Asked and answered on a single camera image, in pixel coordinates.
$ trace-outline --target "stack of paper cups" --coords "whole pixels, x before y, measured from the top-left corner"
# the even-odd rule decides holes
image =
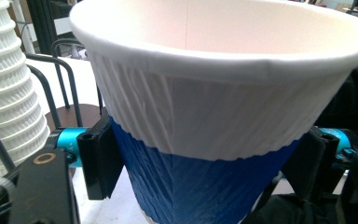
[[[15,22],[0,0],[0,139],[16,165],[40,149],[49,129],[25,65]],[[0,176],[7,172],[0,161]]]
[[[71,23],[152,223],[241,222],[358,66],[358,19],[290,1],[83,1]]]

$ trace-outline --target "black metal frame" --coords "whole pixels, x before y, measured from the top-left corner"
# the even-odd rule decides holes
[[[35,61],[45,62],[45,63],[59,64],[66,69],[66,72],[68,74],[68,79],[69,79],[69,85],[70,85],[71,92],[72,92],[72,98],[74,100],[74,108],[75,108],[77,126],[83,127],[83,121],[81,118],[80,107],[79,107],[79,102],[78,102],[78,98],[77,98],[75,75],[74,75],[74,72],[73,72],[71,66],[61,59],[52,58],[49,56],[34,55],[34,54],[30,54],[30,53],[25,53],[25,56],[27,57],[27,59],[30,59],[30,60],[35,60]]]
[[[53,94],[51,93],[50,85],[48,84],[48,79],[43,75],[39,69],[27,64],[30,68],[31,72],[39,79],[40,83],[42,84],[43,90],[46,95],[46,99],[48,100],[48,108],[50,109],[51,117],[53,118],[55,128],[61,127],[60,118],[58,116],[57,107],[54,102]]]
[[[51,45],[51,52],[52,52],[52,56],[54,58],[58,58],[60,56],[60,50],[59,50],[60,45],[76,45],[76,46],[84,47],[83,44],[80,43],[75,38],[58,39],[58,40],[54,41],[54,43],[52,43],[52,45]],[[70,106],[69,106],[69,103],[68,103],[68,97],[66,95],[65,85],[63,84],[63,80],[62,80],[62,73],[61,73],[60,66],[58,64],[55,64],[55,68],[56,68],[58,80],[60,82],[60,87],[61,87],[61,91],[62,91],[62,97],[63,97],[63,101],[65,102],[65,108],[69,108]],[[98,95],[98,104],[99,104],[99,107],[100,107],[100,114],[102,114],[103,97],[101,95],[101,92],[100,92],[100,89],[98,88],[98,86],[97,86],[97,95]]]
[[[51,55],[51,45],[57,40],[49,0],[27,0],[34,23],[34,32],[42,54]]]
[[[356,4],[357,4],[357,2],[358,2],[358,0],[353,0],[353,3],[352,3],[352,5],[351,5],[351,8],[350,8],[350,10],[348,10],[348,14],[352,14],[352,12],[353,12],[353,10],[354,10],[354,8],[356,7]]]

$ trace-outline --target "stacked white cups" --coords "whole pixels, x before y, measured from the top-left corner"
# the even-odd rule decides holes
[[[0,0],[0,139],[16,165],[43,147],[49,135],[46,119],[25,65],[21,41]],[[7,172],[0,161],[0,176]]]

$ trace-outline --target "white surface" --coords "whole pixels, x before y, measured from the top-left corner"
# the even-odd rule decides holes
[[[82,224],[146,224],[141,209],[136,202],[127,170],[123,168],[110,199],[90,201],[82,169],[76,169],[73,178]]]

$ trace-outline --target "black machine part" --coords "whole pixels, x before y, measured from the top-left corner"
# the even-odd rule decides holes
[[[67,153],[55,148],[57,137],[21,164],[8,223],[79,223]]]
[[[97,124],[78,136],[77,144],[89,199],[110,198],[124,163],[105,108]]]
[[[345,172],[332,168],[338,143],[334,135],[315,127],[303,136],[282,168],[300,200],[316,203],[324,192],[333,192]]]

